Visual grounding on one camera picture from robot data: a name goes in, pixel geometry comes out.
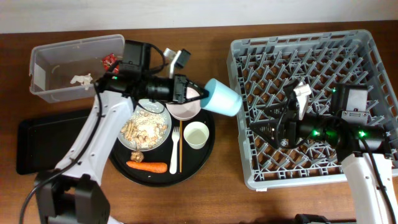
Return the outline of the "grey plate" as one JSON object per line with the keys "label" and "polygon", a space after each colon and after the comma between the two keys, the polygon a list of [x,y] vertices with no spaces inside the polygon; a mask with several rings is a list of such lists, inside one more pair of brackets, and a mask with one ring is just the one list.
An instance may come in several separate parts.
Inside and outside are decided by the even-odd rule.
{"label": "grey plate", "polygon": [[[162,115],[165,116],[165,122],[168,124],[169,127],[166,130],[165,139],[161,142],[161,144],[162,144],[167,139],[167,137],[169,136],[170,130],[171,130],[171,127],[172,127],[172,118],[171,118],[170,113],[166,109],[166,107],[164,105],[162,105],[161,103],[159,103],[159,102],[151,102],[150,100],[139,100],[139,105],[136,106],[136,109],[134,110],[133,114],[137,113],[138,111],[147,111],[147,112],[150,112],[150,113],[162,114]],[[138,150],[138,149],[136,149],[136,150],[134,150],[131,146],[129,146],[127,144],[126,140],[122,139],[120,133],[118,135],[118,140],[122,143],[123,146],[127,147],[128,149],[130,149],[132,151],[151,151],[151,150],[153,150],[153,149],[146,149],[146,150]]]}

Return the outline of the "wooden chopstick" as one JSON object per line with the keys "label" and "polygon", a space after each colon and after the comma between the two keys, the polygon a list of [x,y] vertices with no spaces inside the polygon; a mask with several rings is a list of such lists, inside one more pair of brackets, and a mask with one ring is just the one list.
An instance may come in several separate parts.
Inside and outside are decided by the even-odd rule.
{"label": "wooden chopstick", "polygon": [[179,173],[182,173],[182,153],[183,153],[183,121],[180,120],[180,140],[179,140]]}

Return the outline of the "rice pile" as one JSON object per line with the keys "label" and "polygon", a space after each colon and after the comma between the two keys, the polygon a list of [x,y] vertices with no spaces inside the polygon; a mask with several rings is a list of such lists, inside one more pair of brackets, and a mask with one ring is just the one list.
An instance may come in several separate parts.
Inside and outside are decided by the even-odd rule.
{"label": "rice pile", "polygon": [[169,127],[162,114],[138,111],[134,113],[129,122],[131,123],[130,135],[132,137],[161,137]]}

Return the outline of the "grey dishwasher rack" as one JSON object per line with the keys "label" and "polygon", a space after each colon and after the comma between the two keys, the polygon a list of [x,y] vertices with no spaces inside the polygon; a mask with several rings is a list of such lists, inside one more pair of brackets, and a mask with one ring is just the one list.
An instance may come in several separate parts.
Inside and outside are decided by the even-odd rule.
{"label": "grey dishwasher rack", "polygon": [[244,183],[251,190],[343,182],[335,150],[307,141],[296,149],[273,148],[250,130],[268,121],[265,109],[285,101],[283,87],[292,80],[312,89],[307,111],[328,115],[339,83],[366,85],[368,124],[386,130],[397,153],[397,98],[370,32],[347,30],[315,34],[240,39],[227,59],[230,87],[243,99],[237,115]]}

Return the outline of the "orange carrot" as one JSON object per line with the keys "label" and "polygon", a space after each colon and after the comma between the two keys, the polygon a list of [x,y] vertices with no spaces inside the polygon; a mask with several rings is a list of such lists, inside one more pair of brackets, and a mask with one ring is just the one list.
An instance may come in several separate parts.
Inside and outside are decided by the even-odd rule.
{"label": "orange carrot", "polygon": [[167,164],[163,163],[163,162],[127,161],[126,165],[132,169],[144,170],[144,171],[158,173],[158,174],[165,173],[168,170]]}

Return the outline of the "black rectangular tray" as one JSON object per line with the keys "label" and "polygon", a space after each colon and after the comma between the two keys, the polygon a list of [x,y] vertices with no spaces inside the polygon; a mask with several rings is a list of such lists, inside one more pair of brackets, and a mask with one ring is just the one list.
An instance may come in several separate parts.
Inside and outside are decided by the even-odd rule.
{"label": "black rectangular tray", "polygon": [[20,122],[16,172],[26,175],[53,169],[72,147],[89,114],[84,109]]}

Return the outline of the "blue plastic cup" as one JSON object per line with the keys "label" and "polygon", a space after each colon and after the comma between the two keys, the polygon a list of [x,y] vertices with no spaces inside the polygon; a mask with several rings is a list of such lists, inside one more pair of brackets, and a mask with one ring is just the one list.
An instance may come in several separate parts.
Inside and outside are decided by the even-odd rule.
{"label": "blue plastic cup", "polygon": [[243,104],[242,97],[228,86],[212,78],[205,85],[209,96],[200,100],[201,109],[225,116],[235,116]]}

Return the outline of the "white cup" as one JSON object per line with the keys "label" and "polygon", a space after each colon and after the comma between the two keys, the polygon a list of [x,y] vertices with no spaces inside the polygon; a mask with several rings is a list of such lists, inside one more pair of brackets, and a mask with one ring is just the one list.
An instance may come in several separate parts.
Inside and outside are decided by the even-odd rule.
{"label": "white cup", "polygon": [[203,148],[209,138],[209,135],[210,131],[208,126],[199,121],[189,123],[183,131],[184,140],[193,149]]}

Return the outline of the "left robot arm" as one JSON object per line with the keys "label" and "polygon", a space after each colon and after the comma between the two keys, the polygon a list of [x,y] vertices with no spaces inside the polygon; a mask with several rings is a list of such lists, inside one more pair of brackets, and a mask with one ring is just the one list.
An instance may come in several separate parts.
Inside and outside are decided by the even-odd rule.
{"label": "left robot arm", "polygon": [[198,92],[197,100],[209,95],[185,75],[174,74],[178,55],[169,65],[169,77],[158,77],[166,63],[150,68],[152,49],[154,45],[150,43],[127,40],[122,59],[113,62],[94,82],[96,96],[88,119],[55,169],[35,178],[35,186],[21,208],[21,223],[32,197],[36,198],[41,223],[117,222],[110,215],[101,179],[117,136],[139,100],[190,103],[192,99],[186,97],[188,87]]}

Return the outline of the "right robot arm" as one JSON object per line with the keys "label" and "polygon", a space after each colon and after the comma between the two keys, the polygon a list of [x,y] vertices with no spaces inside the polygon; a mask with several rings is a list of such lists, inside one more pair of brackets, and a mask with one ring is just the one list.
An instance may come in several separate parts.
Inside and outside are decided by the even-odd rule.
{"label": "right robot arm", "polygon": [[386,131],[368,125],[365,85],[339,84],[331,91],[331,114],[307,112],[310,86],[290,82],[287,101],[267,108],[272,120],[257,121],[250,129],[274,149],[296,149],[306,141],[328,143],[354,198],[358,223],[397,223],[397,199],[392,183],[392,150]]}

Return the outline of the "brown walnut piece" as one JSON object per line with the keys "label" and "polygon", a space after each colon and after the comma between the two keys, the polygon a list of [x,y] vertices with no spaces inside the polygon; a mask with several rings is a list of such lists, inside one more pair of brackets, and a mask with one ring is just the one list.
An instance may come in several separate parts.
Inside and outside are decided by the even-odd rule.
{"label": "brown walnut piece", "polygon": [[131,160],[140,163],[144,160],[144,155],[141,151],[132,151]]}

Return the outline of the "white tissue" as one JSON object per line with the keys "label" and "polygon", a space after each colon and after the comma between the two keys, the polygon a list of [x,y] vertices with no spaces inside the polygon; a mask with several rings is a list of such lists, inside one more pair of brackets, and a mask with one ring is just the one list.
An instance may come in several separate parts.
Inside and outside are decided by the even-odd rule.
{"label": "white tissue", "polygon": [[70,84],[76,84],[79,83],[80,85],[85,86],[85,90],[89,89],[89,86],[91,84],[91,81],[93,80],[92,76],[90,73],[87,75],[75,75],[71,80]]}

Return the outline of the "red snack wrapper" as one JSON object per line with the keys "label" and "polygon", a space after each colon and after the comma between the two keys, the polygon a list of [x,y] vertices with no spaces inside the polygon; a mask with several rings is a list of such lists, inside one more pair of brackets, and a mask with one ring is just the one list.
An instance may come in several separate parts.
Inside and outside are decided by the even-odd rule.
{"label": "red snack wrapper", "polygon": [[105,71],[107,72],[116,62],[118,61],[118,58],[115,56],[115,54],[111,53],[105,58],[101,60],[103,67]]}

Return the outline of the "white plastic fork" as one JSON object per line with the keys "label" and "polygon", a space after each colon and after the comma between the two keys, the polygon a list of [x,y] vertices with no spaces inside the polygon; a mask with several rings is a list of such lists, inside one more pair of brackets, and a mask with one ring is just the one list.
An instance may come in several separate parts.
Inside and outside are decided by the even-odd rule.
{"label": "white plastic fork", "polygon": [[173,147],[172,147],[172,155],[170,158],[170,167],[169,167],[169,172],[171,174],[176,174],[177,172],[177,146],[179,140],[180,140],[180,127],[175,126],[172,130]]}

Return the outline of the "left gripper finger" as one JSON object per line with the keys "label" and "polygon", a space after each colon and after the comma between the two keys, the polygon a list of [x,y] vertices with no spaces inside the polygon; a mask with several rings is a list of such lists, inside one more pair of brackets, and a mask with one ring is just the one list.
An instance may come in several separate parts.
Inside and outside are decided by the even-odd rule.
{"label": "left gripper finger", "polygon": [[193,102],[193,101],[202,100],[204,98],[205,98],[204,95],[195,96],[195,97],[192,97],[192,98],[186,98],[185,99],[185,103],[190,103],[190,102]]}
{"label": "left gripper finger", "polygon": [[209,91],[187,79],[187,87],[193,88],[199,95],[209,95]]}

